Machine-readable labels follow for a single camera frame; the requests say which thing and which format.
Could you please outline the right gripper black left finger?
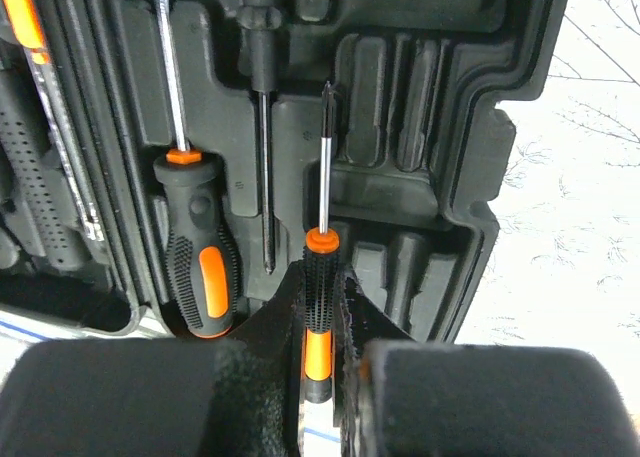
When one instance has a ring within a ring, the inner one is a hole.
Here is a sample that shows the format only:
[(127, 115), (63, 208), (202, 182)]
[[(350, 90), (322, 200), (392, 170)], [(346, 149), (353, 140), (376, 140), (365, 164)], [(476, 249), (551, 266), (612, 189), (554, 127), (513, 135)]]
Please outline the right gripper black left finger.
[(296, 456), (302, 266), (216, 339), (32, 346), (1, 392), (5, 456)]

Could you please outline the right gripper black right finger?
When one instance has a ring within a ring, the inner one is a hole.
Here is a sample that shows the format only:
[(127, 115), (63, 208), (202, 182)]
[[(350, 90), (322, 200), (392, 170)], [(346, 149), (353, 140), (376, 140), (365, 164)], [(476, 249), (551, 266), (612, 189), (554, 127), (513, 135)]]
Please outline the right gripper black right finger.
[(620, 393), (591, 355), (567, 348), (413, 340), (335, 281), (334, 414), (345, 456), (635, 456)]

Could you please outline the thick orange black screwdriver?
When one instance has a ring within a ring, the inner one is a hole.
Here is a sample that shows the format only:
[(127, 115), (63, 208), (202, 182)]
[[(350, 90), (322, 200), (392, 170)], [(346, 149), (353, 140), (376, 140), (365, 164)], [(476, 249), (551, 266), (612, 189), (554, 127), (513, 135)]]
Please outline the thick orange black screwdriver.
[(168, 211), (165, 269), (189, 331), (215, 339), (234, 325), (239, 257), (223, 218), (216, 180), (221, 162), (190, 145), (186, 135), (170, 0), (154, 0), (175, 145), (154, 161)]

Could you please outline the small precision screwdriver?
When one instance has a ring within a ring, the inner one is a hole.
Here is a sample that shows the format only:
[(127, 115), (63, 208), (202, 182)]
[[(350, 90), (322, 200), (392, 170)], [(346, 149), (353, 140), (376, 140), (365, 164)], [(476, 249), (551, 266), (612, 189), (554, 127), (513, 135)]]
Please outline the small precision screwdriver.
[(314, 404), (332, 395), (332, 316), (334, 280), (339, 262), (340, 237), (329, 227), (332, 144), (337, 121), (335, 87), (322, 91), (319, 164), (318, 225), (305, 238), (305, 399)]

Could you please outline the black plastic tool case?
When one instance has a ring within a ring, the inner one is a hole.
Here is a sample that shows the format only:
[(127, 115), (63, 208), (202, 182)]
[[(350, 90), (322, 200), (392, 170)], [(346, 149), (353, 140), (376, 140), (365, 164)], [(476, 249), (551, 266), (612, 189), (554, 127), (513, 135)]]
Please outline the black plastic tool case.
[[(515, 127), (498, 108), (546, 80), (568, 0), (279, 0), (271, 96), (275, 270), (263, 264), (257, 97), (242, 0), (170, 0), (190, 145), (216, 180), (239, 257), (237, 314), (275, 293), (318, 221), (321, 92), (337, 93), (330, 223), (365, 294), (418, 341), (452, 341), (498, 237), (490, 209)], [(174, 144), (154, 0), (34, 0), (105, 241), (85, 235), (23, 47), (1, 0), (1, 71), (34, 86), (48, 123), (45, 177), (90, 260), (57, 271), (10, 227), (17, 186), (1, 148), (1, 318), (124, 336), (145, 317), (187, 327), (164, 264)]]

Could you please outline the claw hammer black handle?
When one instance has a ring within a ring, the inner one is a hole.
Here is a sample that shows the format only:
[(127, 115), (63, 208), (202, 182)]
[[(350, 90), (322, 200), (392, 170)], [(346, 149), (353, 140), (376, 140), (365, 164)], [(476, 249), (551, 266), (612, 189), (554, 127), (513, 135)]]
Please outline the claw hammer black handle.
[(24, 72), (1, 71), (1, 148), (17, 186), (10, 227), (26, 252), (57, 271), (73, 272), (90, 260), (79, 234), (65, 226), (45, 177), (51, 150), (48, 123)]

